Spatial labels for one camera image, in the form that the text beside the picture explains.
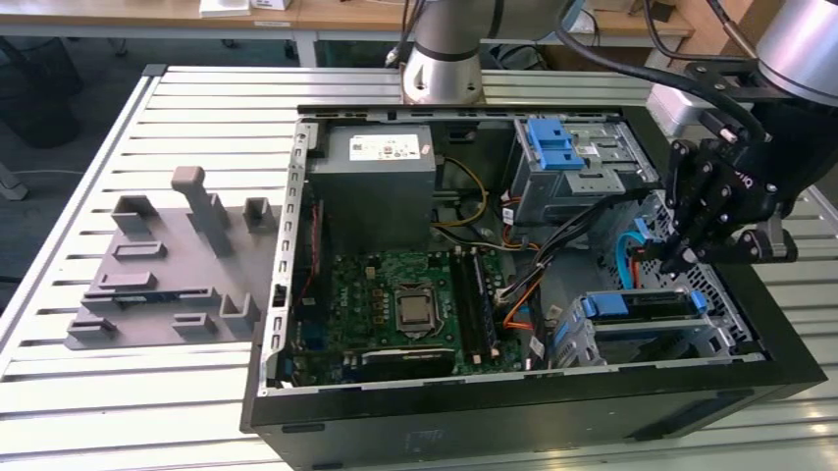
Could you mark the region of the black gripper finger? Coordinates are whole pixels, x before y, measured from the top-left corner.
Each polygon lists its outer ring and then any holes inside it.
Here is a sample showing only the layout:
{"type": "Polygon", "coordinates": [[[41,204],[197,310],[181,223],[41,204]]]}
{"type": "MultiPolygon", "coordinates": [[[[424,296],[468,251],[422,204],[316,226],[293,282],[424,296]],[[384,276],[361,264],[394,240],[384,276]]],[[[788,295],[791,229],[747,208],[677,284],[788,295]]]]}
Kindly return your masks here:
{"type": "Polygon", "coordinates": [[[691,141],[676,139],[669,147],[664,203],[671,211],[671,233],[660,252],[661,272],[681,273],[696,263],[707,236],[707,192],[717,165],[712,155],[691,141]]]}
{"type": "Polygon", "coordinates": [[[797,260],[796,245],[781,227],[773,191],[757,185],[711,183],[705,201],[709,210],[707,236],[693,265],[771,264],[797,260]]]}

